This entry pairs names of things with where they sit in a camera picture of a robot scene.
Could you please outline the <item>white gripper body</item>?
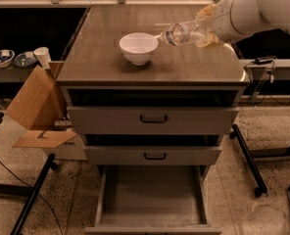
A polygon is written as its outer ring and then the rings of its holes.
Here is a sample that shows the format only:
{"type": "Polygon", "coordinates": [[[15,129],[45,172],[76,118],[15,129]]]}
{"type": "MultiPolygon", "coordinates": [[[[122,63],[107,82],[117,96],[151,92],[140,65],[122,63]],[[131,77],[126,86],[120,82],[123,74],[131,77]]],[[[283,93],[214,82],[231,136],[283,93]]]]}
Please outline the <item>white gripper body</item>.
{"type": "Polygon", "coordinates": [[[223,42],[237,42],[260,29],[257,0],[220,0],[215,7],[213,30],[223,42]]]}

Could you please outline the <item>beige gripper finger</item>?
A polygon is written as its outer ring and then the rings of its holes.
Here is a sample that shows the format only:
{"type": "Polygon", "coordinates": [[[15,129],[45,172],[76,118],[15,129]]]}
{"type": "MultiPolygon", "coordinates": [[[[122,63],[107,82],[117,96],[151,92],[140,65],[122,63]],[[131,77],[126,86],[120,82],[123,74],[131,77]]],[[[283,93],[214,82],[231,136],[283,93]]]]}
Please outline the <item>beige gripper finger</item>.
{"type": "Polygon", "coordinates": [[[199,48],[207,48],[220,46],[223,42],[213,33],[204,35],[200,40],[196,41],[196,46],[199,48]]]}
{"type": "Polygon", "coordinates": [[[203,8],[201,11],[199,11],[196,15],[196,19],[198,21],[211,21],[214,17],[215,10],[216,10],[216,4],[210,4],[203,8]]]}

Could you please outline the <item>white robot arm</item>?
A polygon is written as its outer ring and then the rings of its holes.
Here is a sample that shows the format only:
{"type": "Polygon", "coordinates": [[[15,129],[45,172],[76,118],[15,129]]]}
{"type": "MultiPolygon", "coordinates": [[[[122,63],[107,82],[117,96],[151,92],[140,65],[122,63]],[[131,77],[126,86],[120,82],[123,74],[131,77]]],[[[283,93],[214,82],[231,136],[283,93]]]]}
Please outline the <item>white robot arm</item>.
{"type": "Polygon", "coordinates": [[[255,33],[281,29],[290,34],[290,0],[220,0],[196,20],[206,29],[206,44],[233,43],[255,33]]]}

